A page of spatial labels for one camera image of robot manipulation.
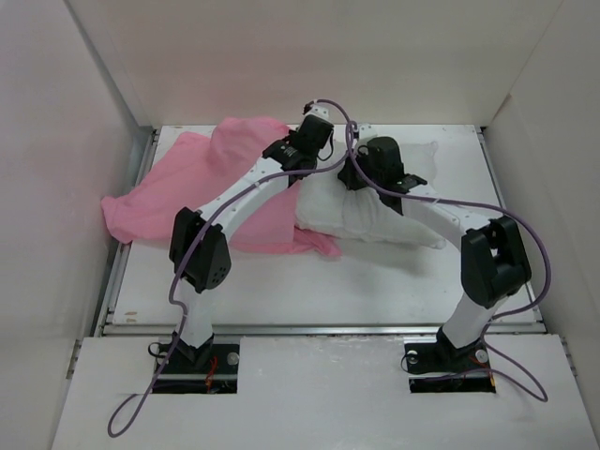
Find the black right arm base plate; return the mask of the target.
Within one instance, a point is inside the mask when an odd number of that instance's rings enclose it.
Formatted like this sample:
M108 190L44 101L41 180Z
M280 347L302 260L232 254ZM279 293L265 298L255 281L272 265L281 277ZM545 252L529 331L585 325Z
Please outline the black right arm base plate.
M451 352L438 342L406 342L402 358L412 394L495 394L487 348L476 342Z

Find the pink satin pillowcase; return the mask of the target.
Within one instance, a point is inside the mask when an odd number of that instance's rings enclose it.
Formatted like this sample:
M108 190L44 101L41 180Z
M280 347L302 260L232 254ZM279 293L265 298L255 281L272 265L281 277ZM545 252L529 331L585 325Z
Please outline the pink satin pillowcase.
M285 137L289 127L270 117L226 118L210 136L179 135L129 194L106 196L100 206L109 234L123 244L168 241L175 215L213 201L253 166L263 150ZM317 251L338 257L333 237L296 226L298 187L266 202L232 237L232 248L249 253L299 254Z

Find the white pillow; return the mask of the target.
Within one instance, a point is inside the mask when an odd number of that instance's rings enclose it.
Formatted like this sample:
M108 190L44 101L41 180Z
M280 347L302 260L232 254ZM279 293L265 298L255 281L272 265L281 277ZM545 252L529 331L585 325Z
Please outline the white pillow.
M300 182L296 225L336 238L441 249L446 241L419 222L384 206L372 187L348 190L339 167Z

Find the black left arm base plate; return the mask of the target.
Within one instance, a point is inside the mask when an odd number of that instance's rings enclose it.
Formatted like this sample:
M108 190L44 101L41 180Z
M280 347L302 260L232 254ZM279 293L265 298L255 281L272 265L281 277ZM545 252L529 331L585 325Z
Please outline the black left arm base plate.
M152 387L153 394L236 394L240 363L239 342L213 343L200 363L175 351Z

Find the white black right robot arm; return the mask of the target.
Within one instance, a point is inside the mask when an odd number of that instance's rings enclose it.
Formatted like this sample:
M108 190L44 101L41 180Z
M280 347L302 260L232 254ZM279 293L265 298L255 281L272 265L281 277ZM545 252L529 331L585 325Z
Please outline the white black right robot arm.
M374 188L383 205L426 226L460 253L463 294L435 341L406 344L409 373L486 368L488 361L477 358L487 352L484 330L532 276L518 224L506 215L490 218L440 200L424 178L405 171L391 137L360 139L337 177L348 190Z

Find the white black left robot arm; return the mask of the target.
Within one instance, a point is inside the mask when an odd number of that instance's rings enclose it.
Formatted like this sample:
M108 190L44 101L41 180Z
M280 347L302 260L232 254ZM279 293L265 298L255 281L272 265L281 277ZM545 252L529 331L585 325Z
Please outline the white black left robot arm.
M250 169L213 201L175 216L169 257L174 277L169 303L182 309L167 351L185 369L204 369L214 339L210 307L198 297L229 275L229 243L241 225L264 204L317 171L320 152L333 143L329 111L312 106L300 125L272 142Z

